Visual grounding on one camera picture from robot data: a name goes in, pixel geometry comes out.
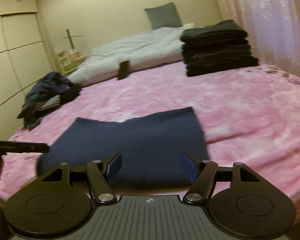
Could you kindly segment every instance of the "metal pivot bolt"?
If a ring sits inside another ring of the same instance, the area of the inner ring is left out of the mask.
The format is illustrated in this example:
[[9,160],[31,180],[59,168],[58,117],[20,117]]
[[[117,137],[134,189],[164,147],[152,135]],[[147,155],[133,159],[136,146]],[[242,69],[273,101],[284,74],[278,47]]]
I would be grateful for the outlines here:
[[202,199],[202,197],[197,193],[191,193],[186,196],[186,199],[191,202],[196,202]]
[[101,194],[101,195],[98,196],[98,199],[103,201],[103,202],[113,200],[113,198],[114,198],[114,196],[112,194],[109,194],[109,193],[104,193],[104,194]]

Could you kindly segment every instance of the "closet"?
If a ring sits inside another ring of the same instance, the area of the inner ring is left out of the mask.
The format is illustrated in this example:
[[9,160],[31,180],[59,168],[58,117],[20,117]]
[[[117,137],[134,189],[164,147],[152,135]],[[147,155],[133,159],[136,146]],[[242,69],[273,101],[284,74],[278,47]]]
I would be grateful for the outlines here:
[[36,12],[35,0],[0,0],[0,140],[23,125],[26,93],[53,71]]

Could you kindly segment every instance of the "wall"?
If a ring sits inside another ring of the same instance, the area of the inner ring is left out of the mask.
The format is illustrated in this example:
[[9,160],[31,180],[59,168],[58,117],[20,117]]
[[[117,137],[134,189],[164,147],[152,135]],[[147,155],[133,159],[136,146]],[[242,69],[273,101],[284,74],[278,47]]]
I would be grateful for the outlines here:
[[60,44],[66,28],[76,28],[87,44],[98,45],[150,30],[143,8],[174,2],[183,24],[203,27],[222,20],[217,0],[37,0],[42,30],[50,49]]

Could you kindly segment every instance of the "white duvet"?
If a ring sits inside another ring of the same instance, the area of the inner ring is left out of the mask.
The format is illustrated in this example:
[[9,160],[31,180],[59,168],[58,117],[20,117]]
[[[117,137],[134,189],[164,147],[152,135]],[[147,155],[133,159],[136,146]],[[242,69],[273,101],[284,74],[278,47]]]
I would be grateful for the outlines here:
[[185,29],[164,27],[97,47],[68,78],[87,86],[116,77],[119,64],[126,60],[130,72],[181,61],[179,39]]

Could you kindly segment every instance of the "sheer white curtain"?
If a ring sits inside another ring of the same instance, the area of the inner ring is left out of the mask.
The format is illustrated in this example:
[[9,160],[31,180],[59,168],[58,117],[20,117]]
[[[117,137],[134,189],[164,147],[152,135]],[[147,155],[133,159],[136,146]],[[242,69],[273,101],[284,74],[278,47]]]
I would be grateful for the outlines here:
[[249,32],[253,54],[300,76],[300,0],[218,0],[224,20]]

